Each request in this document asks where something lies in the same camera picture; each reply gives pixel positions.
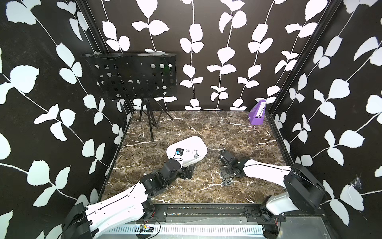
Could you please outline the pile of chrome sockets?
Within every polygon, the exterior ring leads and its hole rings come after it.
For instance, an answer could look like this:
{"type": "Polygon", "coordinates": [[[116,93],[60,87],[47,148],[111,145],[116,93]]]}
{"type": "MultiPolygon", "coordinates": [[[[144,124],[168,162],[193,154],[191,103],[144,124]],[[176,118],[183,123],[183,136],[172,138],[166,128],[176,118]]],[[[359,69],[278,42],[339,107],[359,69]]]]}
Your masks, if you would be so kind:
{"type": "Polygon", "coordinates": [[[234,182],[234,177],[227,177],[222,179],[222,186],[228,187],[234,182]]]}

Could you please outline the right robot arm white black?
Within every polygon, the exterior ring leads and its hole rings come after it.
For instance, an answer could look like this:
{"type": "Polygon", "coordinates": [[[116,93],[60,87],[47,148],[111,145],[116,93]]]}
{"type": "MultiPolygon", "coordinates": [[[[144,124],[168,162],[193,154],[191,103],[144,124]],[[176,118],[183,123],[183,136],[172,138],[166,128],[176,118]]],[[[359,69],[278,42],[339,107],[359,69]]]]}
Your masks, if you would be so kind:
{"type": "Polygon", "coordinates": [[[302,164],[292,166],[277,166],[258,162],[254,159],[237,159],[228,150],[219,151],[221,177],[225,185],[235,178],[257,178],[283,187],[286,191],[274,196],[268,196],[257,209],[257,214],[263,220],[285,212],[302,211],[315,214],[325,196],[323,185],[302,164]]]}

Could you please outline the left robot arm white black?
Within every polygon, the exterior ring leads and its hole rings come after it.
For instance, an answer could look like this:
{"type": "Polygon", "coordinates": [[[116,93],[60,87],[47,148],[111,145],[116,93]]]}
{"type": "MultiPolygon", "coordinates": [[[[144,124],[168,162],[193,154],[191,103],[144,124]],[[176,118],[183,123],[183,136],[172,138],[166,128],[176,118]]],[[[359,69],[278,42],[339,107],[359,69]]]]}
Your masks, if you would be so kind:
{"type": "Polygon", "coordinates": [[[142,177],[131,188],[98,203],[75,205],[62,225],[60,239],[97,239],[125,223],[153,218],[151,198],[163,193],[177,178],[191,179],[197,159],[171,158],[142,177]]]}

